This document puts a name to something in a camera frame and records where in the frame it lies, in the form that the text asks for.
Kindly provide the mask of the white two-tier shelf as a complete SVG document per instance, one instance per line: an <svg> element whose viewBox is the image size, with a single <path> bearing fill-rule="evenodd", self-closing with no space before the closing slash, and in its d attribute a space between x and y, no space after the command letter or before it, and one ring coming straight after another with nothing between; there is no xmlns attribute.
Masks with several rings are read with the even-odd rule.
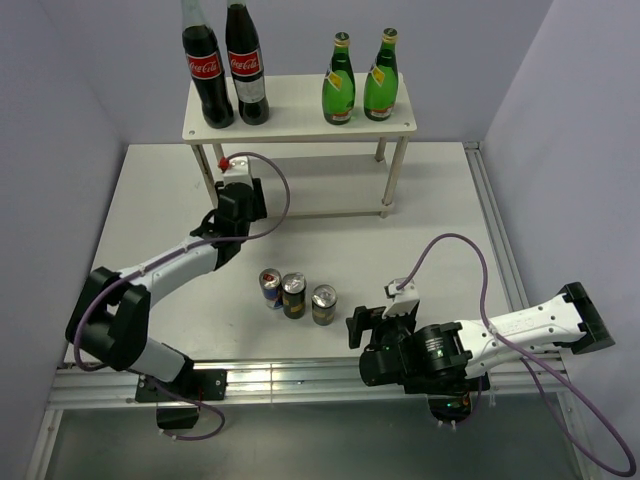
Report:
<svg viewBox="0 0 640 480"><path fill-rule="evenodd" d="M404 83L391 117L368 119L362 106L342 126L322 115L320 74L275 75L266 79L269 120L249 126L237 120L211 128L194 86L189 88L182 137L191 147L209 198L218 201L218 160L250 150L271 158L291 189L291 216L379 215L387 217L411 135L417 124Z"/></svg>

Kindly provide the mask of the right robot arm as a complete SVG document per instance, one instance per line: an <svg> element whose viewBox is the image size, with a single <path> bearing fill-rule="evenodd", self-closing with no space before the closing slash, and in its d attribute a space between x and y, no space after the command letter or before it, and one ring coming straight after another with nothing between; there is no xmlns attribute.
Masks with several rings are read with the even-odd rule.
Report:
<svg viewBox="0 0 640 480"><path fill-rule="evenodd" d="M614 345L605 323L579 282L565 285L535 307L481 320L417 325L420 298L413 284L386 286L387 307L359 306L347 318L348 342L361 346L362 381L397 384L407 394L460 396L490 387L488 371L525 354L567 348L592 353Z"/></svg>

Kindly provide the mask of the left cola bottle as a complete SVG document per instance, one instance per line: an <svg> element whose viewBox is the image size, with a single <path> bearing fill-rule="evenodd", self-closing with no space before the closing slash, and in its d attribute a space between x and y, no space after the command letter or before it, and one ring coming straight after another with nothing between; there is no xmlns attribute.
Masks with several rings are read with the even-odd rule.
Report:
<svg viewBox="0 0 640 480"><path fill-rule="evenodd" d="M206 123L215 129L234 122L217 37L196 0L181 1L182 45Z"/></svg>

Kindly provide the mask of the blue silver energy drink can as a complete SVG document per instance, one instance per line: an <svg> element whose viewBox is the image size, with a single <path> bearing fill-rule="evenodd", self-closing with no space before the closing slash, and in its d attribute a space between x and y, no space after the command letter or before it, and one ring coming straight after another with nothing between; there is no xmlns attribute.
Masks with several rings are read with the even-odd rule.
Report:
<svg viewBox="0 0 640 480"><path fill-rule="evenodd" d="M267 306L279 309L283 306L282 277L275 268L266 268L259 274L259 285Z"/></svg>

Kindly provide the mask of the cola bottle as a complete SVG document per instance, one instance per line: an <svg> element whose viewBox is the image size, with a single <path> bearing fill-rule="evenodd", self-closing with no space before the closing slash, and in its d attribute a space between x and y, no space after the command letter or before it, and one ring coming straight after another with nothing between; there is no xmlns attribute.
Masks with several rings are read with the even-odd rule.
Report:
<svg viewBox="0 0 640 480"><path fill-rule="evenodd" d="M217 37L196 0L181 1L182 45L206 123L215 129L234 122Z"/></svg>
<svg viewBox="0 0 640 480"><path fill-rule="evenodd" d="M269 118L259 36L245 1L227 2L225 41L241 119L248 125Z"/></svg>

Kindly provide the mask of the black yellow tonic can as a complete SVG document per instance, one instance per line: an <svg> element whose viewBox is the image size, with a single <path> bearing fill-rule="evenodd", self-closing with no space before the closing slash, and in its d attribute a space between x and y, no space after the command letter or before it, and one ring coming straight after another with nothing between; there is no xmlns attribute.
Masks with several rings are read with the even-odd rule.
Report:
<svg viewBox="0 0 640 480"><path fill-rule="evenodd" d="M330 325L335 318L337 292L328 284L317 286L311 295L312 319L320 326Z"/></svg>
<svg viewBox="0 0 640 480"><path fill-rule="evenodd" d="M301 272L292 272L282 278L283 312L289 319L300 319L306 310L306 278Z"/></svg>

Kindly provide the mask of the right cola bottle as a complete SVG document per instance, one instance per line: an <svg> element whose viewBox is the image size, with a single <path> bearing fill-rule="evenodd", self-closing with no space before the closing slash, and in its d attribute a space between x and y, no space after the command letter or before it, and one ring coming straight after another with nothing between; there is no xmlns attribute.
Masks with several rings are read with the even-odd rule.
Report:
<svg viewBox="0 0 640 480"><path fill-rule="evenodd" d="M259 36L245 1L227 2L225 41L241 119L248 125L269 118Z"/></svg>

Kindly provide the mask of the aluminium rail frame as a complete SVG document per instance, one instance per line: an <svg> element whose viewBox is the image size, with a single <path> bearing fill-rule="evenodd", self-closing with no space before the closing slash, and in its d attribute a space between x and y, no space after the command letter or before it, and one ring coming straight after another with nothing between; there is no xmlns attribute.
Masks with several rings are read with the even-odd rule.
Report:
<svg viewBox="0 0 640 480"><path fill-rule="evenodd" d="M324 143L248 145L272 157L291 184L291 217L257 245L248 244L239 259L222 273L200 277L177 293L169 294L151 311L150 334L157 341L189 354L200 367L229 370L223 404L279 405L298 403L405 401L399 386L368 388L359 379L356 350L349 351L344 319L357 305L384 302L383 284L397 277L397 268L415 263L429 238L441 230L460 231L482 247L492 273L487 306L491 312L528 306L526 294L489 183L482 174L478 142L411 142L400 180L400 201L387 220L376 216L298 216L302 207L305 168L313 160L302 154L337 155ZM156 253L175 229L194 222L190 211L200 208L195 167L187 168L188 147L133 145L129 147L107 215L96 265L129 263L140 255ZM142 191L142 179L173 181L177 191L148 194L128 211L125 203ZM146 231L137 223L143 215L161 214L162 223ZM462 280L471 275L474 255L461 243L440 246L436 279L421 283L421 307L427 319L444 321L445 314L469 318L477 314L478 285ZM260 299L258 272L267 266L301 270L313 285L329 283L338 289L339 317L333 326L311 326L309 315L300 324L278 317ZM71 347L54 377L44 420L26 473L27 479L45 479L53 472L56 439L62 438L63 412L150 408L134 405L134 377L112 370L83 373L72 362Z"/></svg>

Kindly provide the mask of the green glass bottle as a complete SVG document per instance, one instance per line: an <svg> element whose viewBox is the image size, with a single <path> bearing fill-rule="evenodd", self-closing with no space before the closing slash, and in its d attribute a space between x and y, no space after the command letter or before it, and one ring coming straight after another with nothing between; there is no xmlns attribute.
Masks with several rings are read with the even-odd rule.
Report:
<svg viewBox="0 0 640 480"><path fill-rule="evenodd" d="M334 49L322 87L322 110L326 122L347 123L355 105L355 77L351 65L350 36L346 32L334 35Z"/></svg>
<svg viewBox="0 0 640 480"><path fill-rule="evenodd" d="M385 28L376 59L365 81L364 113L372 121L388 119L394 109L399 75L396 59L398 32L395 28Z"/></svg>

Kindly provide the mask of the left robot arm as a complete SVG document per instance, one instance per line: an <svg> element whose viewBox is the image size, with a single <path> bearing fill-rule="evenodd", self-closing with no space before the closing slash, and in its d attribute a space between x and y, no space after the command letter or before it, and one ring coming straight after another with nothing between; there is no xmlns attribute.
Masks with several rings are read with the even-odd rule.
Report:
<svg viewBox="0 0 640 480"><path fill-rule="evenodd" d="M251 224L267 216L260 179L220 181L215 189L218 207L183 246L138 268L93 270L65 331L67 341L107 367L154 378L172 399L196 399L206 388L191 358L149 336L151 309L191 280L226 265L240 252Z"/></svg>

